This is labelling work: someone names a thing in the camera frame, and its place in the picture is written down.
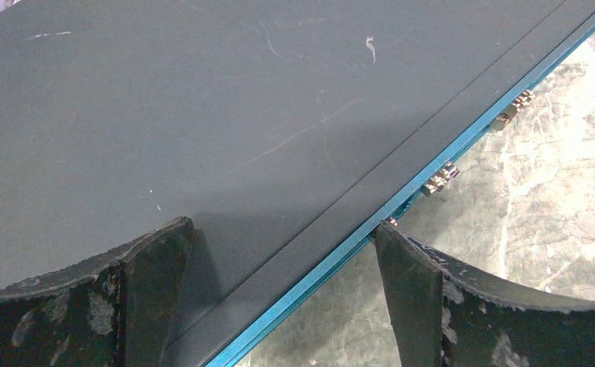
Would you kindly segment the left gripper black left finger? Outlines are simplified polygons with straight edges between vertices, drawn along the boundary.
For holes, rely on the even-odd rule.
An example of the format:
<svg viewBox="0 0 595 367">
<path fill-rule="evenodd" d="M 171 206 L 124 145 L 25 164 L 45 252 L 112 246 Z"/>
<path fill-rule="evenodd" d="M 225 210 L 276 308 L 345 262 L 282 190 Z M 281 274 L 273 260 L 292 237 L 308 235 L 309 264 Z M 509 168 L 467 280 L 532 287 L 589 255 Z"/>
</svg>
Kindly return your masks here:
<svg viewBox="0 0 595 367">
<path fill-rule="evenodd" d="M 181 216 L 0 289 L 0 366 L 159 366 L 192 246 Z"/>
</svg>

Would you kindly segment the dark network switch box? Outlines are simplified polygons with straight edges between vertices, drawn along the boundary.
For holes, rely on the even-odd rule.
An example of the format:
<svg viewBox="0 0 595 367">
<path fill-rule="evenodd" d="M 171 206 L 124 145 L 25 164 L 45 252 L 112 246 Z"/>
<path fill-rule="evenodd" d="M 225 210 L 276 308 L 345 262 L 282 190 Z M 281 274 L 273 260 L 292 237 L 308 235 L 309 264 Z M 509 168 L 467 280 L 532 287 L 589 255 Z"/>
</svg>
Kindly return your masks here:
<svg viewBox="0 0 595 367">
<path fill-rule="evenodd" d="M 21 1 L 0 289 L 181 216 L 159 366 L 231 366 L 595 30 L 595 1 Z"/>
</svg>

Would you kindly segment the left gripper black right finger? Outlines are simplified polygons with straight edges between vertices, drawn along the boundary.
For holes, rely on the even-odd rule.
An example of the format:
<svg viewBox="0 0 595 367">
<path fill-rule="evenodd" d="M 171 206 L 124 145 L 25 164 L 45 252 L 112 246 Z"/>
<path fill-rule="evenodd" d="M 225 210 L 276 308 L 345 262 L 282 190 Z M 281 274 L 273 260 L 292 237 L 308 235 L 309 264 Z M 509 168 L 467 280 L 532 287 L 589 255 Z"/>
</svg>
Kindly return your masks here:
<svg viewBox="0 0 595 367">
<path fill-rule="evenodd" d="M 403 366 L 595 366 L 595 301 L 499 278 L 390 222 L 374 243 Z"/>
</svg>

